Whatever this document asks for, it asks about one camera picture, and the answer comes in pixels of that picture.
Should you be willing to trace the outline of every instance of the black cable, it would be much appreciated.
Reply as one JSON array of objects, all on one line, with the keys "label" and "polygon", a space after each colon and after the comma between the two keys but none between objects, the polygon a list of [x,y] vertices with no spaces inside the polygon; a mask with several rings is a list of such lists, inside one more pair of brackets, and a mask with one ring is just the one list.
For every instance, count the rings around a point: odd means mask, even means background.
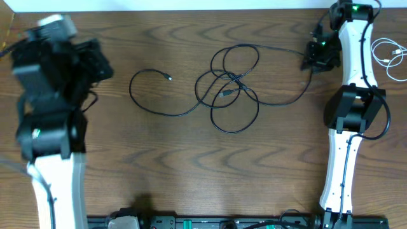
[{"label": "black cable", "polygon": [[82,110],[83,113],[85,113],[87,110],[89,110],[89,108],[90,108],[91,106],[95,105],[95,103],[96,103],[96,102],[98,101],[98,99],[99,99],[99,96],[97,95],[96,92],[90,90],[89,93],[92,94],[95,98],[93,99],[93,101],[92,101],[85,109]]},{"label": "black cable", "polygon": [[321,18],[319,19],[319,21],[318,21],[318,24],[317,25],[319,25],[319,24],[321,24],[322,23],[322,21],[324,20],[324,18],[327,16],[329,14],[329,10],[327,11],[327,12],[325,12],[324,14],[323,14],[323,16],[321,16]]},{"label": "black cable", "polygon": [[287,214],[288,212],[297,212],[298,214],[300,214],[300,216],[304,219],[304,221],[305,221],[305,223],[307,224],[307,226],[309,226],[309,221],[304,217],[304,215],[299,211],[299,210],[297,210],[297,209],[287,209],[287,210],[285,210],[282,214],[281,214],[281,216],[279,217],[279,221],[280,222],[282,222],[282,218],[283,218],[283,216],[285,215],[285,214]]},{"label": "black cable", "polygon": [[26,168],[23,168],[20,164],[11,162],[8,159],[5,159],[0,155],[0,163],[8,167],[9,169],[12,169],[16,172],[19,172],[33,180],[36,180],[45,190],[47,197],[48,197],[48,205],[50,208],[50,219],[51,219],[51,229],[56,229],[56,222],[55,222],[55,208],[54,208],[54,201],[55,199],[52,197],[52,192],[50,189],[50,185],[46,183],[44,178],[40,175],[40,177],[34,177],[33,175],[29,174],[27,172]]},{"label": "black cable", "polygon": [[256,223],[255,225],[245,227],[244,229],[256,229],[256,228],[261,228],[263,226],[269,226],[269,225],[290,226],[292,228],[300,228],[300,229],[307,229],[308,228],[307,226],[299,225],[297,223],[288,223],[288,222],[280,222],[280,221],[268,220],[268,221],[265,221],[263,223]]},{"label": "black cable", "polygon": [[[235,74],[235,73],[233,73],[233,72],[231,72],[231,71],[226,70],[226,67],[225,67],[226,56],[229,54],[229,52],[230,52],[231,50],[233,50],[233,49],[235,49],[235,48],[243,48],[243,47],[252,48],[252,49],[256,52],[256,54],[257,54],[257,59],[256,59],[255,63],[253,64],[253,66],[252,66],[248,71],[246,71],[246,72],[243,73],[243,74]],[[143,70],[140,70],[140,71],[136,72],[136,73],[133,75],[133,77],[132,77],[131,80],[130,80],[129,86],[128,86],[128,92],[129,92],[129,94],[130,94],[130,98],[131,98],[131,99],[133,100],[133,102],[134,102],[138,107],[140,107],[141,109],[143,109],[143,110],[145,110],[145,111],[147,111],[147,112],[156,114],[156,115],[162,115],[162,116],[166,116],[166,117],[180,117],[180,116],[187,115],[187,114],[191,113],[194,109],[196,109],[196,108],[201,104],[201,105],[203,105],[203,106],[205,106],[205,107],[207,107],[207,108],[210,108],[210,121],[212,122],[212,124],[213,124],[218,130],[220,130],[220,131],[222,131],[222,132],[224,132],[224,133],[227,133],[227,134],[236,134],[236,133],[239,133],[239,132],[244,131],[245,129],[249,128],[249,127],[254,123],[254,121],[256,120],[256,118],[258,117],[258,114],[259,114],[259,105],[260,105],[260,104],[265,105],[265,106],[286,106],[286,105],[292,104],[292,103],[296,102],[298,99],[300,99],[300,98],[302,97],[302,95],[307,91],[307,89],[308,89],[308,87],[309,87],[309,85],[310,85],[310,83],[311,83],[311,79],[312,79],[312,71],[311,71],[310,77],[309,77],[309,80],[308,80],[308,83],[307,83],[307,85],[305,86],[305,88],[302,90],[302,92],[300,93],[299,96],[297,96],[294,100],[292,100],[292,101],[290,101],[290,102],[284,102],[284,103],[279,103],[279,104],[272,104],[272,103],[267,103],[267,102],[262,102],[262,101],[260,101],[259,98],[258,98],[258,96],[257,96],[257,94],[255,93],[255,91],[254,91],[253,89],[251,89],[251,88],[248,88],[246,85],[244,85],[244,84],[241,82],[241,79],[242,79],[244,76],[248,75],[248,74],[257,66],[257,64],[258,64],[258,62],[259,62],[259,60],[260,60],[260,52],[259,52],[258,48],[266,48],[266,49],[269,49],[269,50],[277,50],[277,51],[295,53],[295,54],[304,56],[303,53],[297,52],[297,51],[295,51],[295,50],[289,50],[289,49],[285,49],[285,48],[276,48],[276,47],[271,47],[271,46],[263,46],[263,45],[240,44],[240,45],[235,45],[235,46],[223,48],[223,49],[219,50],[218,52],[216,52],[216,53],[214,54],[214,56],[212,57],[212,59],[211,59],[211,61],[210,61],[210,71],[207,71],[207,72],[203,73],[201,76],[198,77],[198,79],[197,79],[196,82],[195,82],[195,88],[194,88],[194,89],[195,89],[195,97],[196,97],[196,99],[197,99],[198,102],[197,102],[192,108],[190,108],[189,110],[187,110],[187,111],[185,111],[185,112],[183,112],[183,113],[180,113],[180,114],[168,114],[168,113],[162,113],[162,112],[157,112],[157,111],[150,110],[150,109],[148,109],[148,108],[145,108],[145,107],[142,106],[141,104],[139,104],[139,103],[136,101],[136,99],[134,98],[134,96],[132,95],[132,83],[133,83],[133,80],[134,80],[134,78],[135,78],[138,74],[140,74],[140,73],[156,72],[156,73],[161,74],[162,76],[164,76],[164,77],[167,78],[168,80],[172,80],[172,77],[171,77],[169,74],[163,73],[163,72],[161,72],[161,71],[159,71],[159,70],[156,70],[156,69],[143,69]],[[214,68],[213,68],[213,61],[214,61],[215,57],[216,57],[218,54],[220,54],[221,52],[224,52],[223,61],[222,61],[222,67],[223,67],[223,69],[222,69],[222,70],[214,69]],[[198,83],[199,83],[199,81],[200,81],[204,76],[208,75],[209,73],[212,73],[212,74],[215,76],[215,79],[212,81],[212,83],[210,84],[210,86],[207,88],[207,90],[205,91],[204,95],[203,95],[202,97],[200,97],[200,96],[198,95],[198,90],[197,90],[197,88],[198,88]],[[216,83],[219,79],[221,79],[221,80],[229,80],[229,81],[228,81],[227,83],[225,83],[225,84],[221,87],[221,89],[217,92],[217,94],[216,94],[215,97],[213,98],[211,104],[204,102],[204,99],[206,98],[206,96],[208,95],[208,93],[210,92],[210,90],[212,89],[212,87],[215,85],[215,83]],[[232,84],[232,83],[236,83],[237,86],[238,86],[238,88],[236,88],[236,89],[234,89],[234,90],[224,90],[224,91],[223,91],[223,89],[224,89],[226,86],[228,86],[228,85],[230,85],[230,84]],[[246,125],[245,127],[241,128],[240,130],[236,130],[236,131],[223,130],[223,129],[222,129],[221,127],[219,127],[219,126],[216,124],[216,122],[214,121],[214,118],[213,118],[213,110],[214,110],[214,109],[227,108],[228,106],[231,106],[231,105],[238,99],[238,97],[240,96],[240,92],[241,92],[241,91],[244,91],[245,94],[246,94],[250,99],[252,99],[254,102],[256,102],[256,104],[257,104],[256,114],[254,115],[254,118],[249,122],[249,124]],[[237,92],[237,95],[236,95],[236,97],[235,97],[231,102],[229,102],[229,103],[227,103],[227,104],[225,104],[225,105],[222,105],[222,106],[215,106],[215,101],[216,101],[216,99],[217,99],[218,97],[224,97],[224,96],[227,96],[227,95],[232,94],[233,92]]]},{"label": "black cable", "polygon": [[17,41],[16,43],[10,45],[9,47],[5,48],[3,51],[0,52],[0,59],[3,58],[5,55],[9,54],[14,49],[18,48],[22,44],[24,44],[27,40],[23,39],[21,41]]},{"label": "black cable", "polygon": [[364,65],[364,50],[363,50],[363,46],[364,46],[364,42],[365,42],[365,35],[366,35],[366,31],[368,30],[369,26],[375,21],[376,17],[379,15],[380,11],[382,10],[382,3],[379,0],[374,0],[375,2],[377,2],[379,4],[379,9],[376,12],[376,14],[373,16],[373,18],[368,21],[368,23],[366,24],[366,27],[363,30],[362,33],[362,38],[361,38],[361,66],[362,66],[362,78],[365,82],[365,84],[368,86],[368,88],[372,91],[373,95],[372,96],[377,96],[380,100],[380,102],[383,104],[385,110],[386,110],[386,115],[387,115],[387,122],[386,122],[386,126],[384,127],[383,131],[374,137],[368,137],[368,136],[364,136],[362,134],[355,134],[349,137],[348,140],[348,146],[347,146],[347,152],[346,152],[346,157],[345,157],[345,166],[344,166],[344,170],[343,170],[343,177],[342,177],[342,184],[341,184],[341,206],[340,206],[340,219],[342,217],[342,211],[343,211],[343,195],[344,195],[344,191],[345,191],[345,179],[346,179],[346,171],[347,171],[347,166],[348,166],[348,160],[349,160],[349,154],[350,154],[350,145],[352,144],[352,140],[355,137],[361,137],[363,139],[367,139],[367,140],[377,140],[381,137],[383,137],[387,131],[390,128],[390,123],[391,123],[391,115],[390,115],[390,108],[389,105],[387,105],[386,100],[383,98],[383,96],[377,91],[377,89],[373,86],[370,85],[370,83],[368,82],[368,76],[366,75],[366,69],[365,69],[365,65]]}]

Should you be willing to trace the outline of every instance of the cable connector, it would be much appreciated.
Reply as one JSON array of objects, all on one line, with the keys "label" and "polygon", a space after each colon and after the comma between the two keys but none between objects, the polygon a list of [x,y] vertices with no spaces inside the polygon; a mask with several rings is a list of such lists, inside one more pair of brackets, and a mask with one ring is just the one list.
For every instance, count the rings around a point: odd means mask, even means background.
[{"label": "cable connector", "polygon": [[399,54],[401,54],[401,50],[400,50],[400,49],[394,50],[394,51],[392,52],[392,54],[393,54],[393,55],[399,55]]},{"label": "cable connector", "polygon": [[167,80],[169,80],[169,81],[172,80],[172,77],[171,77],[169,74],[167,74],[167,73],[164,73],[163,76],[165,77],[165,79],[167,79]]},{"label": "cable connector", "polygon": [[236,83],[237,83],[237,85],[239,85],[239,87],[241,89],[247,89],[247,86],[244,83],[242,83],[240,80],[237,80]]},{"label": "cable connector", "polygon": [[233,93],[233,90],[224,90],[223,92],[219,93],[219,97],[225,97]]}]

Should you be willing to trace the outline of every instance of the wooden table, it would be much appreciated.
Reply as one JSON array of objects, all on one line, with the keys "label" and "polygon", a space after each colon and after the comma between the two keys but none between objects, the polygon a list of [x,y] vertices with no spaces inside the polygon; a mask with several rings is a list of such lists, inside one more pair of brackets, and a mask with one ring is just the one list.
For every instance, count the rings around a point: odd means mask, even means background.
[{"label": "wooden table", "polygon": [[[341,69],[317,74],[308,92],[282,108],[260,107],[256,122],[241,134],[216,130],[209,110],[199,107],[182,118],[167,118],[138,108],[128,95],[131,76],[144,68],[171,74],[169,82],[144,74],[133,85],[140,103],[163,112],[182,112],[196,102],[196,78],[209,69],[213,54],[238,43],[255,43],[303,51],[310,31],[324,10],[177,11],[73,13],[79,36],[98,38],[115,70],[102,82],[99,102],[87,112],[88,166],[85,195],[89,215],[106,215],[120,207],[175,211],[180,215],[278,215],[288,208],[318,208],[328,163],[325,103],[339,89]],[[17,14],[9,41],[46,14]],[[407,10],[383,10],[373,38],[405,44]],[[379,54],[389,55],[386,47]],[[251,50],[232,51],[226,65],[244,72],[254,61]],[[261,50],[259,66],[244,78],[263,101],[289,101],[304,87],[301,57]],[[20,161],[15,141],[15,103],[22,92],[11,75],[11,63],[0,62],[0,152]],[[363,141],[354,176],[355,215],[386,215],[391,228],[406,228],[407,83],[390,80],[374,63],[380,88],[392,111],[389,133]],[[406,63],[393,69],[405,78]],[[213,78],[200,84],[200,92]],[[219,100],[226,102],[230,98]],[[215,112],[224,128],[243,127],[256,104],[242,96]],[[366,135],[385,123],[382,109]],[[36,228],[36,200],[26,177],[0,167],[0,228]]]}]

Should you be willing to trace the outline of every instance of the white cable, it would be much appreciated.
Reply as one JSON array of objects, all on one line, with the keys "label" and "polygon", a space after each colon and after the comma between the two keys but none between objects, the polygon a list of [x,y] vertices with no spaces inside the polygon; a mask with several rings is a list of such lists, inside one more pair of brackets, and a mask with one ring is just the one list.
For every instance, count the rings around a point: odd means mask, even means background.
[{"label": "white cable", "polygon": [[[398,48],[397,50],[394,50],[394,51],[392,52],[393,55],[396,55],[393,59],[391,59],[391,60],[389,60],[389,59],[379,59],[379,58],[376,56],[375,50],[376,50],[377,47],[379,47],[379,46],[382,45],[382,44],[390,44],[390,45],[394,45],[394,46],[396,46],[396,47]],[[371,44],[371,52],[372,52],[373,58],[374,58],[381,66],[386,67],[386,73],[387,73],[387,76],[388,76],[390,79],[396,80],[396,81],[398,81],[398,82],[407,81],[407,79],[404,79],[404,80],[396,79],[396,78],[392,77],[392,76],[390,75],[390,73],[389,73],[389,68],[398,66],[398,65],[401,64],[401,62],[404,60],[404,56],[407,55],[407,48],[403,47],[402,45],[399,45],[397,42],[395,42],[395,41],[393,41],[393,40],[391,40],[391,39],[389,39],[389,38],[380,38],[380,39],[377,39],[376,41],[374,41],[374,42]],[[396,64],[393,64],[393,65],[392,65],[392,63],[393,63],[397,58],[400,58],[399,62],[397,62]]]},{"label": "white cable", "polygon": [[[390,66],[391,63],[392,63],[394,60],[396,60],[397,58],[401,57],[401,58],[403,59],[403,57],[404,57],[405,55],[407,55],[407,53],[402,53],[402,54],[400,54],[400,55],[396,55],[392,60],[390,60],[389,66]],[[396,79],[396,78],[392,77],[392,76],[389,74],[389,68],[390,68],[389,66],[387,66],[387,68],[386,68],[386,73],[387,73],[387,75],[388,75],[391,79],[396,80],[396,81],[398,81],[398,82],[407,81],[407,79],[399,80],[399,79]]]}]

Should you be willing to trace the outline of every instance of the tangled cable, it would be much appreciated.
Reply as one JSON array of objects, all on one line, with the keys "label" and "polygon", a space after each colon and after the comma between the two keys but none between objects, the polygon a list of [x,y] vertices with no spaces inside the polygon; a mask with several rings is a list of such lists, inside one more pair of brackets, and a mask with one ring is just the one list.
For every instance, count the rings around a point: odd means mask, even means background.
[{"label": "tangled cable", "polygon": [[[231,71],[227,71],[227,70],[226,70],[226,67],[225,67],[226,56],[227,56],[227,55],[229,54],[229,52],[232,51],[233,49],[235,49],[235,48],[242,48],[242,47],[252,48],[252,49],[256,52],[256,54],[257,54],[257,59],[256,59],[255,63],[253,64],[253,66],[252,66],[248,71],[246,71],[246,72],[243,73],[243,74],[235,74],[235,73],[233,73],[233,72],[231,72]],[[261,104],[261,105],[264,105],[264,106],[286,106],[286,105],[292,104],[292,103],[296,102],[298,99],[301,98],[301,96],[307,91],[308,87],[309,87],[310,84],[311,84],[312,71],[311,71],[311,73],[310,73],[310,77],[309,77],[309,79],[308,79],[308,83],[305,85],[305,88],[304,88],[303,91],[299,94],[299,96],[297,96],[294,100],[292,100],[292,101],[290,101],[290,102],[276,103],[276,104],[260,101],[259,98],[258,98],[258,96],[257,96],[257,94],[255,93],[255,91],[254,91],[253,89],[247,87],[245,84],[243,84],[243,83],[241,82],[241,79],[242,79],[244,76],[247,76],[247,75],[257,66],[257,64],[258,64],[258,62],[259,62],[259,60],[260,60],[260,52],[259,52],[258,48],[266,48],[266,49],[269,49],[269,50],[277,50],[277,51],[290,52],[290,53],[295,53],[295,54],[304,56],[303,53],[300,53],[300,52],[297,52],[297,51],[294,51],[294,50],[288,50],[288,49],[285,49],[285,48],[276,48],[276,47],[271,47],[271,46],[263,46],[263,45],[240,44],[240,45],[235,45],[235,46],[223,48],[223,49],[219,50],[218,52],[216,52],[216,53],[214,54],[214,56],[212,57],[212,60],[210,61],[210,71],[207,71],[206,73],[203,73],[201,76],[198,77],[198,79],[197,79],[196,82],[195,82],[195,97],[196,97],[196,99],[197,99],[198,102],[197,102],[191,109],[187,110],[186,112],[180,113],[180,114],[167,114],[167,113],[161,113],[161,112],[157,112],[157,111],[152,111],[152,110],[150,110],[150,109],[148,109],[148,108],[145,108],[145,107],[142,106],[141,104],[139,104],[139,103],[136,101],[136,99],[134,98],[134,96],[132,95],[132,84],[133,84],[133,80],[134,80],[134,78],[135,78],[138,74],[140,74],[140,73],[146,73],[146,72],[156,72],[156,73],[160,73],[161,75],[164,76],[164,78],[166,78],[166,79],[168,79],[168,80],[171,81],[171,80],[172,80],[172,77],[171,77],[169,74],[167,74],[167,73],[163,73],[163,72],[161,72],[161,71],[159,71],[159,70],[156,70],[156,69],[143,69],[143,70],[140,70],[140,71],[136,72],[136,73],[133,75],[133,77],[131,78],[130,83],[129,83],[129,86],[128,86],[128,92],[129,92],[130,97],[132,98],[133,102],[134,102],[137,106],[139,106],[141,109],[143,109],[143,110],[145,110],[145,111],[147,111],[147,112],[156,114],[156,115],[162,115],[162,116],[166,116],[166,117],[180,117],[180,116],[184,116],[184,115],[187,115],[187,114],[191,113],[191,112],[192,112],[193,110],[195,110],[199,105],[203,105],[203,106],[205,106],[205,107],[207,107],[207,108],[210,108],[210,121],[212,122],[212,124],[213,124],[218,130],[220,130],[221,132],[227,133],[227,134],[237,134],[237,133],[240,133],[240,132],[244,131],[245,129],[249,128],[249,127],[254,123],[254,121],[256,120],[257,116],[259,115],[259,105],[260,105],[260,104]],[[218,56],[218,55],[219,55],[220,53],[222,53],[222,52],[224,52],[223,61],[222,61],[222,68],[223,68],[223,69],[222,69],[222,70],[214,69],[214,68],[213,68],[214,59],[215,59],[216,56]],[[199,83],[199,81],[200,81],[204,76],[206,76],[206,75],[209,74],[209,73],[212,73],[212,74],[215,76],[215,79],[214,79],[214,81],[210,84],[210,86],[208,87],[208,89],[205,91],[204,95],[203,95],[202,97],[200,97],[200,96],[198,95],[198,90],[197,90],[197,88],[198,88],[198,83]],[[228,81],[227,83],[225,83],[225,84],[219,89],[219,91],[216,93],[215,97],[213,98],[211,104],[208,104],[208,103],[204,102],[204,99],[205,99],[206,96],[208,95],[209,91],[212,89],[212,87],[214,86],[214,84],[215,84],[219,79],[222,79],[222,80],[229,80],[229,81]],[[225,88],[226,86],[228,86],[228,85],[230,85],[230,84],[232,84],[232,83],[235,83],[238,87],[237,87],[236,89],[232,89],[232,90],[224,90],[224,88]],[[215,123],[214,117],[213,117],[213,110],[214,110],[214,109],[227,108],[228,106],[231,106],[231,105],[238,99],[238,97],[239,97],[241,91],[245,92],[245,94],[246,94],[251,100],[253,100],[254,102],[256,102],[256,104],[257,104],[256,114],[254,115],[254,118],[249,122],[249,124],[247,124],[245,127],[241,128],[240,130],[236,130],[236,131],[227,131],[227,130],[224,130],[224,129],[222,129],[221,127],[219,127],[219,126]],[[224,96],[230,95],[230,94],[232,94],[232,93],[234,93],[234,92],[237,92],[237,95],[236,95],[236,97],[235,97],[231,102],[227,103],[226,105],[215,106],[215,102],[216,102],[216,99],[217,99],[218,97],[224,97]]]},{"label": "tangled cable", "polygon": [[[390,45],[394,45],[394,46],[398,47],[397,50],[394,50],[394,51],[392,52],[392,54],[393,54],[393,55],[396,55],[396,56],[393,57],[391,60],[390,60],[390,59],[379,59],[379,58],[376,56],[376,54],[375,54],[375,50],[376,50],[377,47],[379,47],[379,46],[382,45],[382,44],[390,44]],[[386,73],[387,73],[387,76],[388,76],[390,79],[396,80],[396,81],[398,81],[398,82],[407,81],[407,79],[403,79],[403,80],[396,79],[396,78],[394,78],[393,76],[391,76],[390,73],[389,73],[389,69],[390,69],[391,67],[396,67],[396,66],[398,66],[398,65],[401,64],[401,62],[404,60],[404,56],[407,55],[407,48],[405,48],[405,47],[402,46],[402,45],[399,45],[397,42],[395,42],[395,41],[393,41],[393,40],[391,40],[391,39],[389,39],[389,38],[380,38],[380,39],[377,39],[376,41],[374,41],[374,42],[371,44],[371,53],[372,53],[372,55],[373,55],[373,58],[374,58],[381,66],[386,67]],[[392,64],[396,59],[400,59],[399,62],[397,62],[396,64]]]}]

